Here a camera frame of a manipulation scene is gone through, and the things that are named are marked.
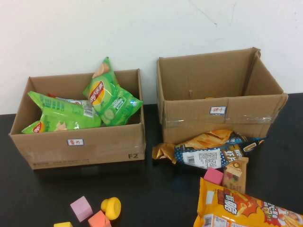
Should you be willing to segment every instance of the white label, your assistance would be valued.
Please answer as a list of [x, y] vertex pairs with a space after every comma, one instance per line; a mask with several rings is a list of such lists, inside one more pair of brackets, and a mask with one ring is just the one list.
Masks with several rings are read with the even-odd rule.
[[213, 198], [214, 198], [214, 192], [213, 191], [207, 191], [205, 205], [212, 204], [213, 203]]
[[218, 216], [214, 217], [214, 227], [228, 227], [229, 223], [227, 220], [220, 218]]
[[222, 115], [225, 114], [225, 111], [226, 106], [212, 106], [209, 113], [213, 115]]
[[203, 169], [212, 167], [221, 168], [220, 149], [215, 150], [197, 150], [194, 152], [184, 152], [183, 160], [185, 164], [197, 166]]
[[68, 146], [82, 146], [84, 145], [83, 139], [69, 139], [67, 140]]
[[82, 105], [82, 102], [80, 100], [71, 100], [70, 103]]
[[94, 108], [93, 107], [84, 105], [83, 109], [84, 109], [84, 114], [83, 114], [84, 116], [91, 117], [91, 118], [94, 117]]
[[232, 223], [232, 227], [247, 227], [247, 226], [242, 226], [242, 225], [238, 225], [236, 223]]
[[212, 227], [213, 226], [213, 214], [204, 215], [204, 224], [203, 227]]

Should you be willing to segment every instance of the cucumber flavor chip bag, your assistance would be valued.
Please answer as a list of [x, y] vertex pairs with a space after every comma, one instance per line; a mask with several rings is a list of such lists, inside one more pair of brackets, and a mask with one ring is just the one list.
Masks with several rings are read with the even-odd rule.
[[42, 115], [39, 121], [22, 130], [23, 133], [87, 129], [101, 125], [93, 107], [68, 103], [33, 91], [28, 95], [40, 107]]
[[108, 57], [93, 75], [83, 94], [106, 126], [126, 124], [143, 103], [119, 86]]

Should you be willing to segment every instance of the yellow snack bag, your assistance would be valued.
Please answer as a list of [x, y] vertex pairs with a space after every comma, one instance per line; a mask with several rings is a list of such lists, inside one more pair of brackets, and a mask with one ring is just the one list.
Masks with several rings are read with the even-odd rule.
[[303, 216], [200, 180], [194, 227], [303, 227]]

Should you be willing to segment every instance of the foam cube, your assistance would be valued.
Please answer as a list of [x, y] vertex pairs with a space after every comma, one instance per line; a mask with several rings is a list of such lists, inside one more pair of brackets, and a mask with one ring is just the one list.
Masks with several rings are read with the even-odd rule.
[[102, 211], [99, 211], [89, 219], [89, 225], [90, 227], [112, 227]]
[[223, 179], [223, 173], [221, 173], [219, 170], [209, 167], [203, 179], [211, 183], [220, 185]]
[[89, 202], [87, 202], [84, 196], [73, 202], [71, 204], [71, 208], [77, 216], [79, 222], [83, 221], [93, 214], [93, 210], [91, 209]]
[[72, 225], [71, 222], [63, 222], [63, 223], [54, 224], [53, 227], [72, 227]]

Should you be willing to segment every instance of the small cardboard snack box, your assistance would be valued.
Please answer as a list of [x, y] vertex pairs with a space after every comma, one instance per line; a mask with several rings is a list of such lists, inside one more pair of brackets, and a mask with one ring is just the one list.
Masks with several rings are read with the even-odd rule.
[[[127, 125], [91, 129], [22, 134], [41, 117], [29, 91], [67, 99], [86, 99], [82, 94], [93, 73], [29, 77], [10, 136], [32, 169], [143, 160], [145, 128], [143, 106]], [[140, 70], [115, 71], [122, 88], [142, 100]]]
[[257, 48], [159, 58], [157, 96], [163, 142], [173, 144], [217, 129], [265, 137], [288, 99]]

